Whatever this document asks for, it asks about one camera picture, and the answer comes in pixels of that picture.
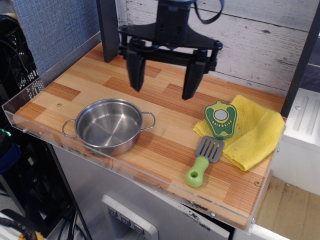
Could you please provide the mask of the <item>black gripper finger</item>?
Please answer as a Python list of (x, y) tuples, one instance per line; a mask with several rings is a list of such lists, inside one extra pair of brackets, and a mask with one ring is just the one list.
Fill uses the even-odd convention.
[(126, 65), (130, 85), (139, 92), (144, 83), (146, 60), (140, 52), (129, 49), (126, 51)]
[(205, 74), (206, 64), (203, 62), (191, 63), (186, 67), (182, 99), (191, 99)]

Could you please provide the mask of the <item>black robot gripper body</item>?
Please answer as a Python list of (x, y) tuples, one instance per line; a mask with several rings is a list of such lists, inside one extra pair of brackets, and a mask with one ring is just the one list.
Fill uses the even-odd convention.
[(188, 24), (190, 10), (199, 15), (195, 0), (160, 0), (156, 21), (144, 25), (122, 25), (119, 54), (127, 61), (127, 50), (139, 52), (147, 60), (188, 66), (205, 63), (205, 74), (215, 71), (218, 52), (223, 48), (219, 40), (201, 35)]

